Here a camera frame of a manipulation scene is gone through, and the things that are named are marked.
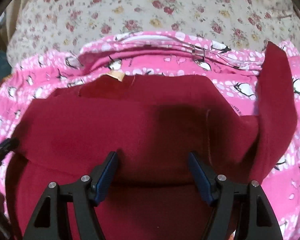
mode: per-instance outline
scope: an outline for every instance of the penguin print fabric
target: penguin print fabric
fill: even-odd
[[[284,157],[277,161],[262,186],[279,224],[285,225],[284,240],[297,240],[300,236],[300,53],[290,41],[279,46],[284,48],[291,69],[291,84],[287,89],[294,92],[298,128]],[[17,64],[12,77],[2,84],[0,142],[11,136],[32,100],[47,98],[58,88],[76,89],[109,72],[109,68],[126,75],[203,75],[236,114],[257,115],[260,109],[256,107],[256,87],[262,78],[259,74],[264,60],[265,51],[235,51],[220,42],[165,31],[120,34],[120,39],[107,36],[86,44],[78,55],[51,50]],[[3,195],[2,176],[10,157],[7,156],[0,169]]]

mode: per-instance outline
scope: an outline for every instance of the floral fabric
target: floral fabric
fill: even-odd
[[[300,51],[300,19],[291,0],[30,0],[8,46],[9,63],[49,49],[79,53],[109,34],[182,31],[231,49],[262,50],[292,41]]]

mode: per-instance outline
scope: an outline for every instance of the red cloth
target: red cloth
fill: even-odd
[[[193,184],[188,153],[198,151],[233,181],[262,182],[295,130],[291,71],[272,43],[257,94],[259,115],[238,116],[203,76],[127,76],[123,83],[104,76],[34,100],[13,135],[24,158],[8,167],[11,219],[24,232],[49,182],[74,182],[117,150],[114,185],[96,209],[106,238],[199,239],[210,209]],[[77,240],[72,208],[69,216]]]

